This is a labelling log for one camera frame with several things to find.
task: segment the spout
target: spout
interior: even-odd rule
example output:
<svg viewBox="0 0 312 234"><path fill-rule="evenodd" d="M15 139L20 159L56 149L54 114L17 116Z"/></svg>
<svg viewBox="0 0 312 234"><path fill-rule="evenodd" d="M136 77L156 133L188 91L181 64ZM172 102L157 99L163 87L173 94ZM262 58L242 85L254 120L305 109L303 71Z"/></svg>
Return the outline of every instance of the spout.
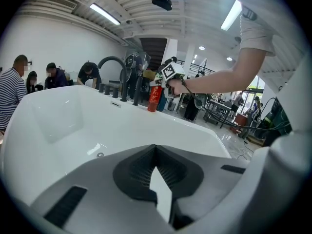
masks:
<svg viewBox="0 0 312 234"><path fill-rule="evenodd" d="M127 101L127 76L126 76L127 70L126 70L126 66L123 63L123 61L121 59L119 59L118 57L106 57L98 63L97 68L101 69L103 64L109 60L114 60L114 61L118 62L123 69L123 86L122 86L122 95L121 95L120 100L121 101Z"/></svg>

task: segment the railing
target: railing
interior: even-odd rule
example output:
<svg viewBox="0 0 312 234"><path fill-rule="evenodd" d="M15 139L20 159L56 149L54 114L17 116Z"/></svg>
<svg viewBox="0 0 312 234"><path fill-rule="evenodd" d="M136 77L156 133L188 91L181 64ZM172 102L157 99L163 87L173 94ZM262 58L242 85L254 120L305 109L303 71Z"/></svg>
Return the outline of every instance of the railing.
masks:
<svg viewBox="0 0 312 234"><path fill-rule="evenodd" d="M183 60L177 60L177 63L182 65L182 66L183 66L184 62L185 61L183 61ZM204 71L206 76L215 73L215 71L213 71L213 70L211 70L209 68L205 68L203 66L199 66L199 65L196 65L196 64L192 64L192 63L191 63L190 71L193 71L196 74L198 74L199 72Z"/></svg>

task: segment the striped shirt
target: striped shirt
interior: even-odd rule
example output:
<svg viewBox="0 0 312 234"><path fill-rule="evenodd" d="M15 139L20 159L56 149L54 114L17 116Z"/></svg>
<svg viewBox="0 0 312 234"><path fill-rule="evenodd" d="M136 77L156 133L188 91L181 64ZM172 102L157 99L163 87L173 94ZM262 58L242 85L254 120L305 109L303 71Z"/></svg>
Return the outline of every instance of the striped shirt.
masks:
<svg viewBox="0 0 312 234"><path fill-rule="evenodd" d="M14 68L0 76L0 129L5 129L21 99L27 94L23 79Z"/></svg>

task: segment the camera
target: camera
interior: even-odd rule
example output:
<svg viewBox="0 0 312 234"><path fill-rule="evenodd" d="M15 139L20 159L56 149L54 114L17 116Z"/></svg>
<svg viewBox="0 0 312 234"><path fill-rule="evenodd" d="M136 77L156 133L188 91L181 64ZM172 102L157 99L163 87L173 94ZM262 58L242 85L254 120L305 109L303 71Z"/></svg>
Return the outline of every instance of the camera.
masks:
<svg viewBox="0 0 312 234"><path fill-rule="evenodd" d="M152 0L152 4L157 5L165 10L172 10L172 3L170 0Z"/></svg>

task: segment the red can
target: red can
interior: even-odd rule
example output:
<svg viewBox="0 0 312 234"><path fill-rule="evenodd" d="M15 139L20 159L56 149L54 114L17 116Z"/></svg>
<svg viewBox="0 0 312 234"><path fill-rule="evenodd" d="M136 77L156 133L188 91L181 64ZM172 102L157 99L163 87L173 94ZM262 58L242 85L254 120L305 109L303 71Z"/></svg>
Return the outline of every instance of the red can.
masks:
<svg viewBox="0 0 312 234"><path fill-rule="evenodd" d="M162 88L161 86L155 86L152 88L151 96L148 101L147 110L150 112L155 112L159 103Z"/></svg>

